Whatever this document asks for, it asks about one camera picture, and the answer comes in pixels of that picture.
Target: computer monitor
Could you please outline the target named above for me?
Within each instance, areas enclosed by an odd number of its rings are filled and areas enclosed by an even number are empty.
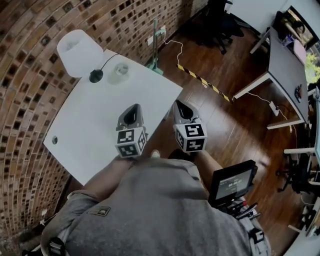
[[[208,202],[218,208],[243,197],[253,185],[257,173],[253,160],[242,162],[213,173]]]

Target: pink object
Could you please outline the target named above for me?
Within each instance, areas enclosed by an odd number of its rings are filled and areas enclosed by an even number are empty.
[[[305,65],[307,61],[307,52],[299,40],[294,40],[293,52],[302,64]]]

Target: hazard tape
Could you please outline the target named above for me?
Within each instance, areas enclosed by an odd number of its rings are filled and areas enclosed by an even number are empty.
[[[176,65],[178,69],[188,73],[189,75],[191,75],[192,77],[198,79],[199,81],[201,81],[203,84],[205,84],[206,86],[211,87],[217,94],[221,95],[227,102],[230,102],[231,104],[233,103],[232,99],[228,98],[226,95],[224,95],[220,90],[218,90],[218,88],[214,87],[211,83],[207,82],[206,80],[204,80],[203,78],[201,78],[200,76],[198,76],[197,74],[191,72],[190,70],[186,69],[185,67],[177,64]]]

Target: wooden floor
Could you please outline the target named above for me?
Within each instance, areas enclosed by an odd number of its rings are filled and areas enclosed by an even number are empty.
[[[180,65],[206,79],[227,96],[232,98],[267,69],[265,51],[260,49],[254,55],[249,53],[256,40],[251,31],[243,29],[245,36],[235,37],[223,56],[217,46],[199,46],[194,42],[194,38],[200,36],[194,26],[188,25],[173,38],[183,43]],[[179,99],[199,110],[208,131],[206,149],[213,158],[223,167],[246,160],[256,162],[258,172],[254,190],[246,198],[250,204],[258,202],[258,211],[262,213],[259,222],[270,240],[273,255],[282,255],[297,236],[287,225],[297,225],[303,209],[300,196],[290,186],[282,193],[277,192],[284,179],[275,175],[285,163],[283,150],[296,146],[294,132],[290,133],[288,127],[267,130],[269,123],[282,121],[283,117],[273,116],[268,103],[255,96],[246,94],[230,104],[212,89],[204,88],[197,79],[176,68],[179,52],[179,44],[166,45],[159,53],[159,67],[166,78],[183,87]],[[252,93],[273,100],[276,105],[289,106],[272,83],[263,84]],[[287,117],[293,115],[290,108],[282,107],[281,110]],[[171,113],[150,138],[146,150],[158,149],[165,158],[178,148],[172,125]]]

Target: lamp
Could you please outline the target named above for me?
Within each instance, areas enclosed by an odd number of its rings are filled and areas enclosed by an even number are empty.
[[[56,47],[66,72],[74,78],[90,73],[92,83],[99,82],[104,73],[95,69],[104,58],[104,50],[83,30],[66,34]]]

